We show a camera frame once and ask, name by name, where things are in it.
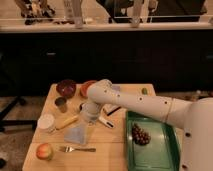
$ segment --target green tray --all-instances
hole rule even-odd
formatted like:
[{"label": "green tray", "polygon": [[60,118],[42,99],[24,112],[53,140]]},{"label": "green tray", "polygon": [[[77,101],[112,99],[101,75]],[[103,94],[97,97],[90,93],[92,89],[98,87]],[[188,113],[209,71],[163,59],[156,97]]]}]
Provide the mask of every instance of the green tray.
[{"label": "green tray", "polygon": [[[132,126],[137,123],[151,136],[144,146],[132,140]],[[129,171],[178,171],[180,149],[173,127],[128,111],[126,115],[126,152]]]}]

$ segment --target grapes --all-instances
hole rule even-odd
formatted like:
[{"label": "grapes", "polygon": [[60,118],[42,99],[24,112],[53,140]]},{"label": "grapes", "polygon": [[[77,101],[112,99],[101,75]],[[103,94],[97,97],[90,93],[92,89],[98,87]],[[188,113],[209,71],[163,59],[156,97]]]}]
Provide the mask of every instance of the grapes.
[{"label": "grapes", "polygon": [[151,140],[149,133],[140,128],[136,123],[134,123],[132,126],[132,137],[133,141],[139,145],[149,144]]}]

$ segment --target small cup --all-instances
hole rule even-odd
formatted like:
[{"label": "small cup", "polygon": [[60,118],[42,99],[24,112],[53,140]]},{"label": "small cup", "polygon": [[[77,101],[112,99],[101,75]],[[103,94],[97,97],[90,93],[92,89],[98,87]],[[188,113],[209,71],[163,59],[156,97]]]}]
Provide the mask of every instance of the small cup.
[{"label": "small cup", "polygon": [[58,97],[55,100],[55,105],[58,107],[61,113],[65,113],[67,111],[67,99],[64,97]]},{"label": "small cup", "polygon": [[52,114],[41,115],[37,125],[42,131],[51,133],[55,130],[55,118]]}]

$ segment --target white cup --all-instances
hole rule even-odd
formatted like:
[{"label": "white cup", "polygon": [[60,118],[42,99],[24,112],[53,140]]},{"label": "white cup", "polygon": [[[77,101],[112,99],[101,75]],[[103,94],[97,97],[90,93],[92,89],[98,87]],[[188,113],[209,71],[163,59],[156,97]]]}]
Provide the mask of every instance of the white cup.
[{"label": "white cup", "polygon": [[37,126],[44,132],[51,133],[55,130],[55,118],[52,114],[43,114],[37,122]]}]

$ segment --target brown bowl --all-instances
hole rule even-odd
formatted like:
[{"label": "brown bowl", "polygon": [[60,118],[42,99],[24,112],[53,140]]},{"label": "brown bowl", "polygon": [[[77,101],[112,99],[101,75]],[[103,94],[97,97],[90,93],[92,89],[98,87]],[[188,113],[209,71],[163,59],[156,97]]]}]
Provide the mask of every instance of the brown bowl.
[{"label": "brown bowl", "polygon": [[56,86],[57,92],[65,98],[72,98],[76,92],[76,82],[70,79],[60,81]]}]

